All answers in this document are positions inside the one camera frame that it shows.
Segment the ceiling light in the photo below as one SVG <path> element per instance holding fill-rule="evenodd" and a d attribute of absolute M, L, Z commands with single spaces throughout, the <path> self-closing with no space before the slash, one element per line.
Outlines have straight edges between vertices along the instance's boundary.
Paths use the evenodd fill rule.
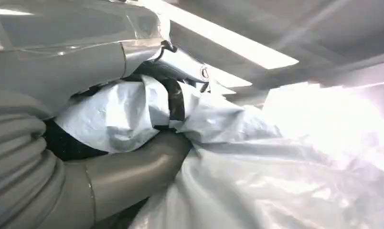
<path fill-rule="evenodd" d="M 22 12 L 22 11 L 16 11 L 16 10 L 7 10 L 7 9 L 0 9 L 0 15 L 33 15 L 32 13 Z"/>
<path fill-rule="evenodd" d="M 235 75 L 227 73 L 211 65 L 206 64 L 206 66 L 209 76 L 214 77 L 216 81 L 224 87 L 246 87 L 253 85 L 247 80 L 243 80 Z"/>
<path fill-rule="evenodd" d="M 139 0 L 137 4 L 156 13 L 165 14 L 171 21 L 200 34 L 266 69 L 281 68 L 299 62 L 292 57 L 179 9 L 164 1 Z"/>

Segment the white plastic sheeting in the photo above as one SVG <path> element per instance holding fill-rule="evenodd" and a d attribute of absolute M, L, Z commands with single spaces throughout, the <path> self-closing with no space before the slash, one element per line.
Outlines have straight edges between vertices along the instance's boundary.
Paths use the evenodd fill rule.
<path fill-rule="evenodd" d="M 152 115 L 145 114 L 151 111 L 148 107 L 168 114 L 163 104 L 150 104 L 161 104 L 167 94 L 146 93 L 159 88 L 158 82 L 143 80 L 144 90 L 140 83 L 109 86 L 57 123 L 94 148 L 133 149 L 155 133 Z M 128 89 L 133 93 L 118 90 L 127 87 L 134 88 Z M 384 142 L 379 141 L 379 131 L 359 136 L 363 143 L 351 148 L 351 160 L 337 167 L 337 157 L 330 152 L 282 138 L 259 109 L 181 87 L 187 118 L 170 125 L 194 147 L 175 182 L 149 199 L 132 229 L 384 229 L 384 170 L 378 166 L 379 158 L 384 160 Z M 109 104 L 117 107 L 107 109 Z M 132 115 L 134 109 L 138 115 Z M 111 111 L 117 118 L 107 121 Z M 289 110 L 280 111 L 290 116 Z M 123 146 L 108 144 L 107 123 L 129 133 L 117 138 Z M 347 153 L 345 147 L 339 149 L 343 152 L 334 155 Z"/>

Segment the flexible duct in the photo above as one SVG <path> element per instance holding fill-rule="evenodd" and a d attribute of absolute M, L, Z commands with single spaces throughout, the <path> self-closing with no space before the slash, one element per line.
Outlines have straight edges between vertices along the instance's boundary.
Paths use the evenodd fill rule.
<path fill-rule="evenodd" d="M 44 131 L 34 116 L 0 115 L 0 228 L 89 228 L 165 187 L 191 147 L 164 131 L 134 152 L 64 163 Z"/>

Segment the fluorescent light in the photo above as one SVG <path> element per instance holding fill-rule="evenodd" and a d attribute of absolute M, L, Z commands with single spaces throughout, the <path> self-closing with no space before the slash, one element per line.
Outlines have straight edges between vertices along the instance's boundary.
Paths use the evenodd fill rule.
<path fill-rule="evenodd" d="M 33 15 L 32 13 L 22 12 L 22 11 L 16 11 L 16 10 L 7 10 L 7 9 L 0 9 L 0 15 Z"/>
<path fill-rule="evenodd" d="M 136 4 L 144 6 L 156 13 L 165 14 L 171 21 L 200 34 L 266 69 L 281 68 L 299 62 L 292 57 L 172 6 L 164 1 L 139 0 Z"/>
<path fill-rule="evenodd" d="M 216 80 L 213 80 L 210 82 L 210 91 L 213 94 L 236 94 L 235 91 L 232 91 L 230 89 L 227 89 L 223 86 L 221 86 Z"/>
<path fill-rule="evenodd" d="M 247 80 L 243 80 L 235 75 L 227 73 L 211 65 L 206 64 L 206 66 L 209 77 L 214 77 L 216 81 L 224 87 L 246 87 L 253 85 Z"/>

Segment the ceiling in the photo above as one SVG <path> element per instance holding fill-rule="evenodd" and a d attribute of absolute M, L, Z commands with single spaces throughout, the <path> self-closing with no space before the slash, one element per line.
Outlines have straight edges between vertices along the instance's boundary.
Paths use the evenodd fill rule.
<path fill-rule="evenodd" d="M 256 103 L 269 88 L 305 80 L 336 85 L 343 83 L 346 72 L 384 62 L 380 59 L 384 54 L 384 0 L 179 0 L 172 3 L 299 60 L 290 67 L 266 70 L 172 23 L 173 43 L 201 61 L 253 83 L 249 88 L 234 89 L 237 94 L 228 96 L 233 101 Z"/>

